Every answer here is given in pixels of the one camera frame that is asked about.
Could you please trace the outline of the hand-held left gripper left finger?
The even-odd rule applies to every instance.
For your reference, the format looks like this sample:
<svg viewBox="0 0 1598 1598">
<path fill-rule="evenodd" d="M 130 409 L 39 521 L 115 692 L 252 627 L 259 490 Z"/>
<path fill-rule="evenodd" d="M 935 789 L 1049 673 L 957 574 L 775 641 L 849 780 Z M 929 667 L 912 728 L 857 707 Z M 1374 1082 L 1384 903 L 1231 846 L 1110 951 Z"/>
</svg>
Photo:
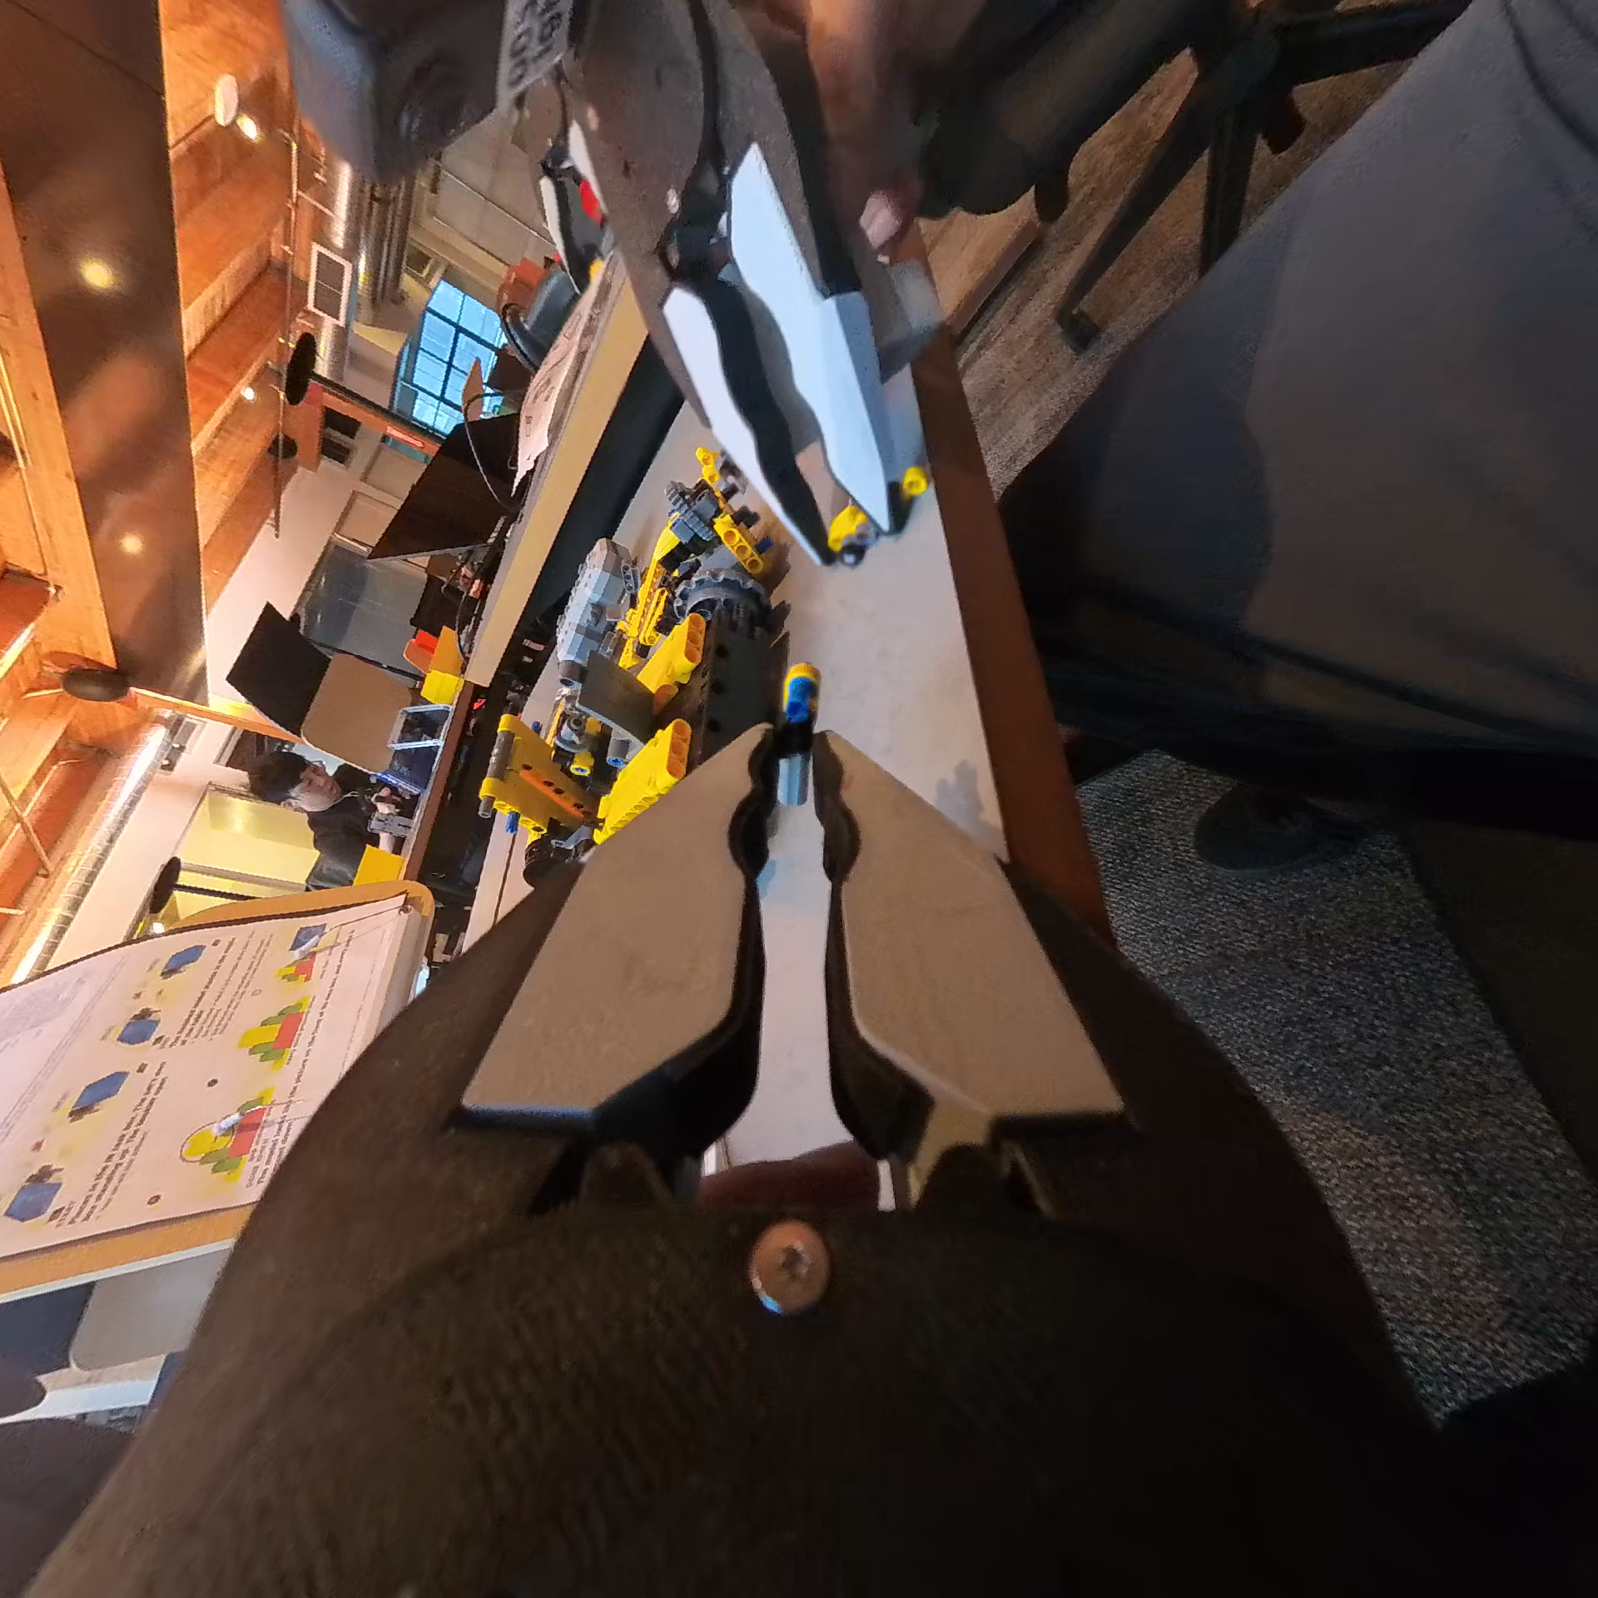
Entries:
<svg viewBox="0 0 1598 1598">
<path fill-rule="evenodd" d="M 773 726 L 691 772 L 537 890 L 552 922 L 463 1095 L 480 1126 L 699 1162 L 754 1097 Z"/>
</svg>

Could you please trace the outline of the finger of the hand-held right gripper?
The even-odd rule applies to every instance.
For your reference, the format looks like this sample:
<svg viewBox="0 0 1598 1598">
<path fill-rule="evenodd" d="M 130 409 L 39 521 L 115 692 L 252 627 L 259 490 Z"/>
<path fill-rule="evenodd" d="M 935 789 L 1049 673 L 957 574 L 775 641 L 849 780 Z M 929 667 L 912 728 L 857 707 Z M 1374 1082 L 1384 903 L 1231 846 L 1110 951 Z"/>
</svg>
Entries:
<svg viewBox="0 0 1598 1598">
<path fill-rule="evenodd" d="M 798 464 L 794 426 L 763 367 L 741 293 L 727 283 L 678 283 L 663 312 L 697 405 L 722 449 L 811 559 L 834 567 L 838 555 L 828 544 L 824 515 Z"/>
<path fill-rule="evenodd" d="M 860 513 L 851 536 L 900 534 L 927 490 L 927 450 L 891 386 L 927 348 L 927 270 L 868 258 L 853 287 L 822 285 L 758 142 L 733 169 L 727 234 L 792 450 L 820 452 Z"/>
</svg>

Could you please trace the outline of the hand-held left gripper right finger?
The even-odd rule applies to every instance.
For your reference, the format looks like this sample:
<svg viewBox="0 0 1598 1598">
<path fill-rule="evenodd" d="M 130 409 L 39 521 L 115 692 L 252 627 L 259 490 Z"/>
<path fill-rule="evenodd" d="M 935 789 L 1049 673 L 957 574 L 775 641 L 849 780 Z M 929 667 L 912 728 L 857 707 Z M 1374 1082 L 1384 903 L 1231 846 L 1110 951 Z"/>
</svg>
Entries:
<svg viewBox="0 0 1598 1598">
<path fill-rule="evenodd" d="M 815 740 L 813 799 L 832 1095 L 910 1196 L 954 1149 L 1123 1120 L 1003 861 L 840 732 Z"/>
</svg>

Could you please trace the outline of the person's right hand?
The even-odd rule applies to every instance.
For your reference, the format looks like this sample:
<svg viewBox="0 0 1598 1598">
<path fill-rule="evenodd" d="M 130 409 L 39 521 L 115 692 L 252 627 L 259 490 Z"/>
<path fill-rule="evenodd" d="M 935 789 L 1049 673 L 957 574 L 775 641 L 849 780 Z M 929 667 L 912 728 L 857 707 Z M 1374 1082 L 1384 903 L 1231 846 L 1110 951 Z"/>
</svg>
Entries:
<svg viewBox="0 0 1598 1598">
<path fill-rule="evenodd" d="M 919 95 L 956 55 L 982 2 L 765 2 L 805 40 L 822 102 L 838 205 L 879 256 L 897 251 L 919 196 Z"/>
</svg>

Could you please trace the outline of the yellow black brick vehicle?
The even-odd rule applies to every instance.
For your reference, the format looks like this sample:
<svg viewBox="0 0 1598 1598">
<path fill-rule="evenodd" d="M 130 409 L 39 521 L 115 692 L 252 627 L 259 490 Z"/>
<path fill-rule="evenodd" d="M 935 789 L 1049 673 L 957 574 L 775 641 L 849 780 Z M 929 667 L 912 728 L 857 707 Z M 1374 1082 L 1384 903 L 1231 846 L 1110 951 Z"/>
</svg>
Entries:
<svg viewBox="0 0 1598 1598">
<path fill-rule="evenodd" d="M 619 625 L 560 690 L 550 730 L 503 717 L 480 810 L 524 844 L 539 886 L 577 865 L 742 732 L 769 721 L 788 665 L 788 603 L 731 582 L 697 595 L 640 664 Z"/>
</svg>

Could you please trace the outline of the pile of yellow brick beams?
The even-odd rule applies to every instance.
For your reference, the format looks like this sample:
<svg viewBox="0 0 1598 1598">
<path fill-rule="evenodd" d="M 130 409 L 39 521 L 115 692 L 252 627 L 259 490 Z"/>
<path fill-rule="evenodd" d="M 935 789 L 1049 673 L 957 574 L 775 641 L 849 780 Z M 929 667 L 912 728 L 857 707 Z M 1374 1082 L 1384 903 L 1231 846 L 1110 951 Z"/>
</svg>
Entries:
<svg viewBox="0 0 1598 1598">
<path fill-rule="evenodd" d="M 598 652 L 615 652 L 613 633 L 626 620 L 642 589 L 642 570 L 630 551 L 613 538 L 600 538 L 579 567 L 566 608 L 560 614 L 552 662 L 562 688 L 585 683 Z"/>
</svg>

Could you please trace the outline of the black monitor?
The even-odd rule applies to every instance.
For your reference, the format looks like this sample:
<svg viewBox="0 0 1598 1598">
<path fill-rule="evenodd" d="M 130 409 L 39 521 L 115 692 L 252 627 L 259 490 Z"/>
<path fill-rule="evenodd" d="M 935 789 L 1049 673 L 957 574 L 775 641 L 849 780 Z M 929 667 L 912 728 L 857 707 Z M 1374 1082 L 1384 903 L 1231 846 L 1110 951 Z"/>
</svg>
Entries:
<svg viewBox="0 0 1598 1598">
<path fill-rule="evenodd" d="M 396 509 L 368 561 L 396 561 L 486 544 L 518 494 L 522 416 L 459 424 Z"/>
</svg>

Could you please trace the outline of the person's dark shoe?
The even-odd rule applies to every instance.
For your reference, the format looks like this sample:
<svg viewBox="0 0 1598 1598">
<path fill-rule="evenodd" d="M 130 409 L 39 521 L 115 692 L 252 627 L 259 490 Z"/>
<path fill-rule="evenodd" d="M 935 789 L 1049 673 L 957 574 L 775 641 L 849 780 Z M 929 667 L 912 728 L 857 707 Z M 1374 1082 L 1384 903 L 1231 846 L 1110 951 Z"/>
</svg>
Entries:
<svg viewBox="0 0 1598 1598">
<path fill-rule="evenodd" d="M 1233 785 L 1197 820 L 1195 854 L 1229 873 L 1288 873 L 1357 848 L 1380 823 L 1298 793 Z"/>
</svg>

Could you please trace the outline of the brown cardboard sheet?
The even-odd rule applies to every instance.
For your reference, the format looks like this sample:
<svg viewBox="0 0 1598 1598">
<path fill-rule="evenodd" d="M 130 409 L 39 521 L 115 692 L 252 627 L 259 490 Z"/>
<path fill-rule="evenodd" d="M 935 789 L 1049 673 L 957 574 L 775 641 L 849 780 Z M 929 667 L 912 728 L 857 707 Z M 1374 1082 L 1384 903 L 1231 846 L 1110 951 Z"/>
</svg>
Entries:
<svg viewBox="0 0 1598 1598">
<path fill-rule="evenodd" d="M 419 702 L 415 683 L 349 652 L 330 656 L 299 742 L 358 770 L 379 774 L 392 759 L 402 711 Z"/>
</svg>

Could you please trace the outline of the black office chair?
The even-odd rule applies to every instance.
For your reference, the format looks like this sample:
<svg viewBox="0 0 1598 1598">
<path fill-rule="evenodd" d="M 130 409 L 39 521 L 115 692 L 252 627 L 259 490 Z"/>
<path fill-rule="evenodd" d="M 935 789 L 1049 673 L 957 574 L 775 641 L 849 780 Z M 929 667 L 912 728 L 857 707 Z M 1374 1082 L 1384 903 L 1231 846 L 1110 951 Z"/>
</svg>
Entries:
<svg viewBox="0 0 1598 1598">
<path fill-rule="evenodd" d="M 1207 272 L 1243 230 L 1256 146 L 1281 154 L 1306 133 L 1294 93 L 1403 64 L 1465 9 L 1467 2 L 984 3 L 923 118 L 919 213 L 990 215 L 1032 196 L 1041 220 L 1058 218 L 1081 148 L 1188 53 L 1195 78 L 1184 102 L 1054 312 L 1081 353 L 1100 333 L 1087 296 L 1201 158 Z"/>
</svg>

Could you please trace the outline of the black flat panel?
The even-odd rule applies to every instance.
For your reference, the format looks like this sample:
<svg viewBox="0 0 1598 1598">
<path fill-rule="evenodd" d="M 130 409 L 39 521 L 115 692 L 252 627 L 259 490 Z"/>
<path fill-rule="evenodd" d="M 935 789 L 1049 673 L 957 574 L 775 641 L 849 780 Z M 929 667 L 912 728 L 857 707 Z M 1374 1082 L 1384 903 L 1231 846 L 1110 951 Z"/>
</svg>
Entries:
<svg viewBox="0 0 1598 1598">
<path fill-rule="evenodd" d="M 330 667 L 328 650 L 309 641 L 295 620 L 265 605 L 227 671 L 227 683 L 263 719 L 299 734 Z"/>
</svg>

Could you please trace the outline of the person's grey trouser leg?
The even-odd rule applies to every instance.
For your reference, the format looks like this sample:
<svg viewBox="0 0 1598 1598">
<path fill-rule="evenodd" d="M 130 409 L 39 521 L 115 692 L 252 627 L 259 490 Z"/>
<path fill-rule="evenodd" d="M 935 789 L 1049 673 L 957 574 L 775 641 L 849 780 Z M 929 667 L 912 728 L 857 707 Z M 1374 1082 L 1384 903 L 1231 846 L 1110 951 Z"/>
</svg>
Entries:
<svg viewBox="0 0 1598 1598">
<path fill-rule="evenodd" d="M 1016 479 L 1060 724 L 1595 759 L 1595 49 L 1471 3 Z"/>
</svg>

